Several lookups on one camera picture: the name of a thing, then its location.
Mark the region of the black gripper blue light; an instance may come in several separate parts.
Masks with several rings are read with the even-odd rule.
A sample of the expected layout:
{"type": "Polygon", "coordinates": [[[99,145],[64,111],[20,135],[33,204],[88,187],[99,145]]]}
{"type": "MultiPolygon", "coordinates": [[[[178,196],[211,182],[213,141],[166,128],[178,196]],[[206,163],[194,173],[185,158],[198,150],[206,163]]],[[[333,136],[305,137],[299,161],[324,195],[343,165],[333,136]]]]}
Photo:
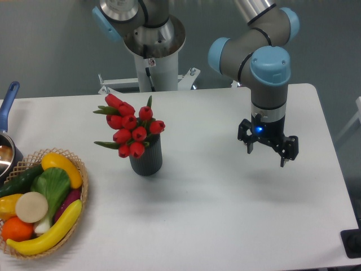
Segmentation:
{"type": "Polygon", "coordinates": [[[261,117],[252,116],[251,122],[243,119],[239,124],[237,139],[246,145],[246,151],[251,154],[254,142],[276,147],[280,155],[280,166],[284,167],[286,162],[295,160],[298,155],[298,137],[296,135],[284,135],[285,116],[275,122],[262,122],[261,117]]]}

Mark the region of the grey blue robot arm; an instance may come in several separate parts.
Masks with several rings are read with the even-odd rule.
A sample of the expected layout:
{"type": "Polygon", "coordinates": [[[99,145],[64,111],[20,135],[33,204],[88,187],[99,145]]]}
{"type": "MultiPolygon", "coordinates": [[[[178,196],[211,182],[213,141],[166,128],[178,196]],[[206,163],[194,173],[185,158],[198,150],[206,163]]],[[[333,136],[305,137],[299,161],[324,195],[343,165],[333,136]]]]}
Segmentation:
{"type": "MultiPolygon", "coordinates": [[[[251,90],[250,120],[237,137],[248,152],[259,142],[281,157],[298,155],[298,138],[284,134],[290,57],[284,45],[300,28],[298,16],[274,1],[237,1],[248,24],[240,38],[215,40],[208,63],[216,72],[251,90]]],[[[92,15],[112,41],[123,41],[133,54],[142,92],[179,90],[178,53],[186,40],[183,24],[169,12],[168,1],[100,1],[92,15]]]]}

